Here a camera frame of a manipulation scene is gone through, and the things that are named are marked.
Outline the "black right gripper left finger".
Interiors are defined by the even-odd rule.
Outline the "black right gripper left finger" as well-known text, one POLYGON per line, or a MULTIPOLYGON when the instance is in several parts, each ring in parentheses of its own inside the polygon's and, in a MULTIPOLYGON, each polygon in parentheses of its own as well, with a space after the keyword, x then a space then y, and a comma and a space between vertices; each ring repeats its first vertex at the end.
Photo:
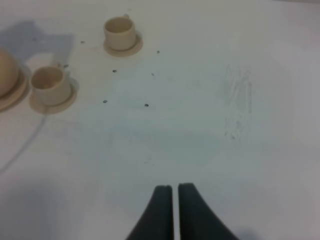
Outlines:
POLYGON ((174 239, 173 189, 171 186, 158 185, 155 187, 146 209, 127 239, 174 239))

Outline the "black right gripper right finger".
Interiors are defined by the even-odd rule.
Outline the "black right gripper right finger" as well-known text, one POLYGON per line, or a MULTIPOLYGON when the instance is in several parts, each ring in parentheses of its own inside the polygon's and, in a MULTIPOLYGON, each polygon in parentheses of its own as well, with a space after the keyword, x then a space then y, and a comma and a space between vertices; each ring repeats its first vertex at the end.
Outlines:
POLYGON ((193 183, 178 185, 179 231, 182 240, 236 240, 193 183))

